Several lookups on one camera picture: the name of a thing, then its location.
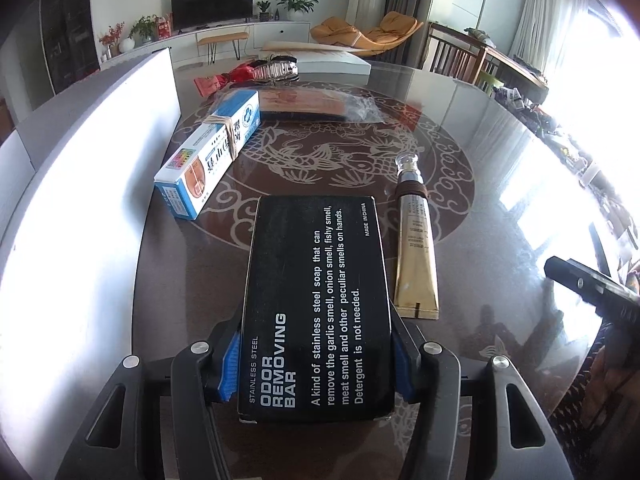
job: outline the green chair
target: green chair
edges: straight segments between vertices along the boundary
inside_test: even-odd
[[[504,86],[504,83],[497,77],[492,76],[484,70],[481,70],[478,73],[478,81],[476,82],[476,86],[478,86],[478,88],[481,89],[485,94],[491,96],[491,92],[494,91],[494,87],[502,88]]]

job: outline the glass tabletop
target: glass tabletop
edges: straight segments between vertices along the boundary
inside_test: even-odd
[[[390,161],[414,150],[430,191],[441,310],[438,321],[420,320],[424,335],[471,359],[508,355],[549,414],[600,319],[546,279],[543,265],[556,255],[596,268],[591,232],[601,233],[605,247],[610,240],[595,200],[523,124],[463,82],[374,62],[369,76],[306,74],[296,85],[373,99],[385,120],[263,123],[195,222],[174,219],[155,192],[136,277],[134,353],[173,356],[231,317],[242,302],[264,194],[373,195],[392,290],[398,215]],[[204,103],[178,125],[167,156],[208,108]],[[234,398],[214,409],[232,476],[263,479],[396,478],[417,414],[399,396],[390,420],[368,423],[244,425]],[[462,456],[470,403],[463,399],[460,411]],[[163,427],[170,430],[170,413]],[[167,445],[171,456],[170,439]],[[168,473],[174,466],[166,460]],[[453,477],[464,470],[456,460]]]

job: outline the plant pot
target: plant pot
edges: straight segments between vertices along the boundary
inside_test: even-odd
[[[136,42],[133,40],[133,38],[125,38],[120,42],[118,47],[121,52],[129,52],[136,47]]]
[[[306,22],[308,12],[304,10],[290,10],[289,11],[289,19],[292,22]]]

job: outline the orange lounge chair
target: orange lounge chair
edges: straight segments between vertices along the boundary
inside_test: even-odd
[[[392,10],[382,19],[379,27],[361,32],[353,25],[334,16],[312,28],[311,37],[322,44],[363,49],[363,52],[354,52],[354,54],[367,57],[395,48],[408,40],[423,25],[423,22],[418,22],[412,16],[405,16]]]

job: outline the television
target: television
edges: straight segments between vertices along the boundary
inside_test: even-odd
[[[174,30],[250,18],[254,0],[171,0]]]

